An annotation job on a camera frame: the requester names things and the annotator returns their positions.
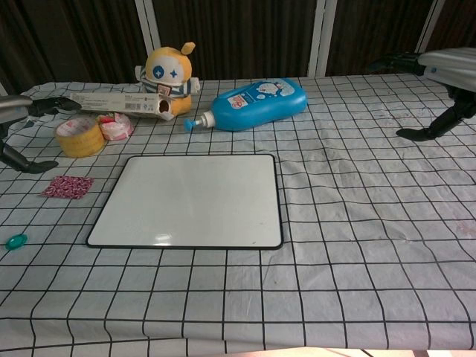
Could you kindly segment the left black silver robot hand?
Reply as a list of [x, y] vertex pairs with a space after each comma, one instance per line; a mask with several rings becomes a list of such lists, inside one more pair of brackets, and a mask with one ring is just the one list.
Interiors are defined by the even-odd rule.
[[41, 117], [57, 114], [58, 110], [77, 111], [82, 106], [66, 97], [48, 97], [33, 100], [24, 95], [7, 95], [1, 97], [1, 162], [15, 171], [30, 174], [39, 174], [55, 168], [56, 161], [29, 161], [20, 152], [3, 142], [7, 137], [8, 129], [28, 116]]

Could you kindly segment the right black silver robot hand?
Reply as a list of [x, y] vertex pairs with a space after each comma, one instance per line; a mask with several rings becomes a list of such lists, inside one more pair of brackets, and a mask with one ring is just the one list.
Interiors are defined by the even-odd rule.
[[426, 77], [443, 85], [454, 105], [423, 129], [400, 129], [404, 139], [422, 142], [443, 136], [465, 119], [475, 116], [475, 49], [447, 48], [425, 53], [386, 54], [371, 62], [370, 72], [395, 69]]

